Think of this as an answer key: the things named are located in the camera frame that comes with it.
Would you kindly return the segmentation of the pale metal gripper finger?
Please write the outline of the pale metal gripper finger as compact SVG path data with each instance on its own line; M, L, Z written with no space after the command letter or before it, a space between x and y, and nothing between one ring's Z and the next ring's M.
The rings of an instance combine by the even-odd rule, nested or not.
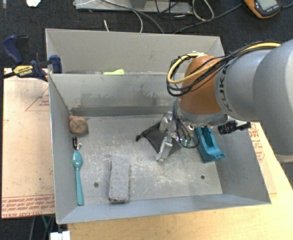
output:
M161 145L161 160L166 160L167 157L170 155L170 151L173 145L168 142L163 142Z
M167 158L167 138L164 137L159 152L156 156L157 161L164 161Z

